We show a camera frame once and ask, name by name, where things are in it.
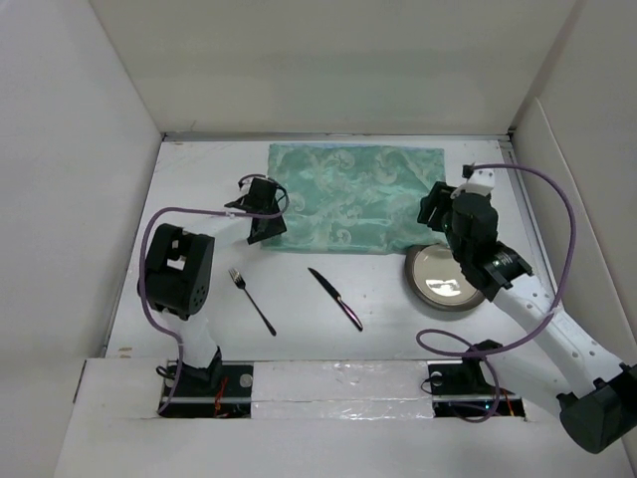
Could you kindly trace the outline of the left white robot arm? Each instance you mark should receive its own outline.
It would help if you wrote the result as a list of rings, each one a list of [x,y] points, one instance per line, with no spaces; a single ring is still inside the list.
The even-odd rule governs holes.
[[[287,189],[265,174],[239,180],[247,192],[221,211],[164,207],[149,219],[140,245],[137,293],[149,323],[177,341],[175,370],[164,376],[200,394],[221,385],[222,354],[202,313],[209,294],[213,255],[218,249],[249,245],[287,231]]]

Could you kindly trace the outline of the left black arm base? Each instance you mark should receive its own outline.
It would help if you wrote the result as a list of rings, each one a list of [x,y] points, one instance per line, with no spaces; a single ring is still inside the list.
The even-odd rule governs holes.
[[[250,418],[254,363],[224,361],[209,373],[196,376],[194,369],[183,367],[174,381],[176,363],[159,365],[156,372],[162,378],[159,415],[165,418]]]

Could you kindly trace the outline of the green patterned cloth placemat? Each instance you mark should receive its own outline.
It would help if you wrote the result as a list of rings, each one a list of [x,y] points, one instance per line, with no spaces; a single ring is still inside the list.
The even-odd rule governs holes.
[[[393,254],[444,240],[417,221],[421,199],[446,178],[441,148],[273,143],[268,174],[290,206],[286,232],[264,241],[266,249]]]

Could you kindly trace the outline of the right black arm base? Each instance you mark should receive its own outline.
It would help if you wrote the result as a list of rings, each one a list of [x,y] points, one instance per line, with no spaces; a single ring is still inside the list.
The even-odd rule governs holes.
[[[474,360],[428,360],[427,371],[421,390],[431,397],[436,418],[477,421],[490,412],[494,417],[527,416],[522,399],[506,389],[497,392]]]

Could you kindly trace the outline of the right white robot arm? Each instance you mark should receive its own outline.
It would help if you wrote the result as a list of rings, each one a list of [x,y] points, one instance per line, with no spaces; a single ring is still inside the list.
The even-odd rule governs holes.
[[[509,388],[556,416],[580,448],[598,454],[636,427],[636,367],[587,333],[531,265],[498,239],[491,185],[434,184],[418,221],[445,235],[471,286],[526,331],[509,345],[483,341],[462,353],[463,386]]]

